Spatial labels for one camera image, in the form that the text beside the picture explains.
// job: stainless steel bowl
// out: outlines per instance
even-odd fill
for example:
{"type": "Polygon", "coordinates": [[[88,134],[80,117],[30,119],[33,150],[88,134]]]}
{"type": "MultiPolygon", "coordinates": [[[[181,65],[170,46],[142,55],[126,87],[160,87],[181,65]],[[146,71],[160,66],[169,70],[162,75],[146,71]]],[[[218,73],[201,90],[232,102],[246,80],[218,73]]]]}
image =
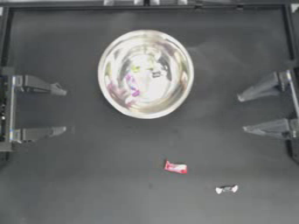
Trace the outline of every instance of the stainless steel bowl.
{"type": "Polygon", "coordinates": [[[192,88],[192,59],[178,41],[158,31],[130,31],[106,47],[97,81],[124,114],[150,119],[172,113],[192,88]]]}

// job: black surface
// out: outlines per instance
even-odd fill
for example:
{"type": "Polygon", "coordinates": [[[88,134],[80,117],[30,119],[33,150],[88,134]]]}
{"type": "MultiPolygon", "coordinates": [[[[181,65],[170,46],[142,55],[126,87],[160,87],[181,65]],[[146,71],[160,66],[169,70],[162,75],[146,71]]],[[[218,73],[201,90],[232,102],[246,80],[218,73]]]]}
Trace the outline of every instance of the black surface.
{"type": "Polygon", "coordinates": [[[20,74],[69,90],[22,95],[17,125],[69,131],[14,147],[0,172],[0,223],[297,222],[299,168],[285,145],[241,131],[288,116],[289,97],[236,100],[260,75],[287,67],[278,10],[18,11],[9,49],[20,74]],[[185,103],[150,121],[118,114],[97,83],[106,45],[137,29],[180,40],[196,74],[185,103]],[[188,175],[162,170],[166,158],[188,165],[188,175]],[[233,184],[237,193],[214,193],[233,184]]]}

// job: candy wrapper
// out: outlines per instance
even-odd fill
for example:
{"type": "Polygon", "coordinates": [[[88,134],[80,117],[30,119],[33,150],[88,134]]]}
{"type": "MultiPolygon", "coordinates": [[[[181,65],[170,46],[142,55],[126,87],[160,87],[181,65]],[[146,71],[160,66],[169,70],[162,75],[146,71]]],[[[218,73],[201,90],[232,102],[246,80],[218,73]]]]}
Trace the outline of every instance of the candy wrapper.
{"type": "Polygon", "coordinates": [[[186,164],[172,164],[168,160],[165,160],[164,169],[168,172],[177,172],[180,174],[186,173],[186,164]]]}

